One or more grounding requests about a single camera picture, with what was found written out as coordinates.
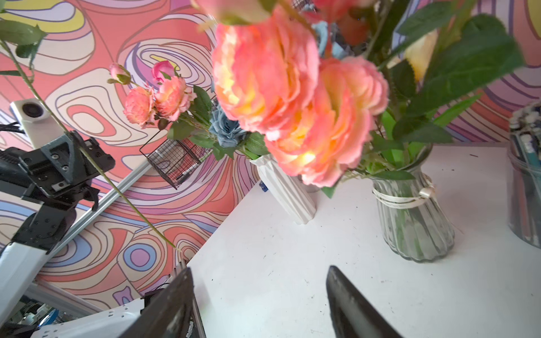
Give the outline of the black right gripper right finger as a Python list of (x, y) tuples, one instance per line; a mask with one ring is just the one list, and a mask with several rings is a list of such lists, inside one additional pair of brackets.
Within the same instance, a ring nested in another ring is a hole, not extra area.
[(336, 337), (402, 337), (338, 267), (329, 267), (325, 284)]

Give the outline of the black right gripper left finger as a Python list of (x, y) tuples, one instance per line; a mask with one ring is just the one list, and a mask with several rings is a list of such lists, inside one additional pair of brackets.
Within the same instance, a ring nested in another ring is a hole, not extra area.
[(185, 268), (152, 298), (121, 337), (205, 337), (190, 268)]

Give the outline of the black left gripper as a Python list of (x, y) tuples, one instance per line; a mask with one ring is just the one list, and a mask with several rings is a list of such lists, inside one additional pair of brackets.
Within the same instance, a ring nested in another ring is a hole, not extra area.
[(34, 203), (67, 210), (82, 201), (99, 208), (99, 190), (92, 180), (114, 168), (115, 159), (96, 139), (73, 131), (39, 149), (1, 151), (1, 191)]

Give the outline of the clear ribbed glass vase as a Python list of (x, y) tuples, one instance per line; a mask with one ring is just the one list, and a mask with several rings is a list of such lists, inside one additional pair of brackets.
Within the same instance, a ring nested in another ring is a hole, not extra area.
[(432, 149), (426, 146), (404, 168), (411, 180), (372, 180), (384, 241), (394, 253), (417, 263), (440, 260), (454, 247), (452, 224), (438, 204), (432, 180), (421, 169)]

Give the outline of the white ribbed ceramic vase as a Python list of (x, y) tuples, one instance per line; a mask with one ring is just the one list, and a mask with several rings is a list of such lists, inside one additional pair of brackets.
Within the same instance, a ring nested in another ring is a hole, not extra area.
[(297, 178), (288, 176), (271, 155), (250, 161), (259, 177), (294, 222), (306, 225), (316, 215), (316, 203)]

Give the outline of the pink peony flower branch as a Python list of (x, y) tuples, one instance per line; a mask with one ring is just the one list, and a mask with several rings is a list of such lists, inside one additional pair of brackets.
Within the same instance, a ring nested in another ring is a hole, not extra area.
[(136, 84), (131, 73), (118, 63), (109, 66), (109, 84), (131, 85), (123, 105), (123, 114), (141, 128), (168, 128), (171, 139), (185, 139), (196, 130), (206, 129), (209, 109), (205, 91), (189, 86), (170, 61), (155, 63), (151, 70), (157, 84)]

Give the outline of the light pink rose stem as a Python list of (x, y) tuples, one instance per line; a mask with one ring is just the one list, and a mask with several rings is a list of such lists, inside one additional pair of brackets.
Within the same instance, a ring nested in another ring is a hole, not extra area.
[[(22, 66), (17, 61), (15, 54), (11, 51), (11, 49), (8, 47), (7, 43), (11, 43), (14, 45), (32, 45), (32, 46), (38, 46), (38, 44), (46, 37), (46, 33), (42, 31), (37, 25), (31, 26), (25, 23), (21, 23), (18, 21), (5, 21), (1, 20), (1, 47), (5, 49), (8, 53), (9, 58), (14, 62), (15, 67), (17, 71), (1, 71), (1, 74), (6, 76), (20, 76), (22, 77), (25, 84), (28, 86), (30, 91), (33, 93), (34, 97), (39, 101), (39, 103), (43, 104), (45, 107), (45, 110), (49, 112), (49, 114), (54, 119), (55, 123), (62, 129), (62, 132), (64, 135), (67, 135), (70, 137), (70, 131), (66, 128), (66, 126), (59, 120), (59, 118), (52, 112), (52, 110), (48, 107), (46, 102), (43, 100), (43, 98), (38, 94), (37, 90), (33, 86), (34, 82), (34, 75), (32, 75), (32, 78), (29, 78), (25, 71), (22, 69)], [(94, 166), (94, 168), (97, 170), (97, 172), (107, 181), (108, 184), (110, 184), (112, 190), (114, 190), (119, 197), (121, 197), (126, 204), (128, 204), (129, 207), (132, 208), (133, 211), (135, 211), (136, 214), (139, 215), (139, 217), (153, 230), (156, 232), (157, 235), (159, 235), (160, 238), (162, 238), (168, 245), (173, 247), (174, 250), (178, 250), (176, 245), (172, 241), (166, 238), (166, 236), (156, 229), (154, 225), (138, 210), (138, 208), (128, 199), (128, 197), (125, 196), (124, 193), (122, 193), (121, 190), (114, 184), (113, 181), (110, 180), (110, 178), (107, 176), (104, 170), (102, 170), (97, 162), (91, 158), (90, 154), (84, 150), (81, 146), (79, 146), (79, 149), (83, 152), (83, 155), (90, 161), (90, 164)]]

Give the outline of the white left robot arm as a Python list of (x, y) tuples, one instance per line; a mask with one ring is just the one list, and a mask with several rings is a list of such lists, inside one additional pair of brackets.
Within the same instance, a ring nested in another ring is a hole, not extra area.
[(1, 250), (1, 328), (7, 337), (185, 337), (193, 294), (190, 271), (129, 304), (51, 325), (16, 325), (12, 312), (76, 220), (82, 200), (97, 201), (91, 186), (114, 167), (95, 139), (70, 132), (31, 152), (1, 152), (1, 191), (39, 204)]

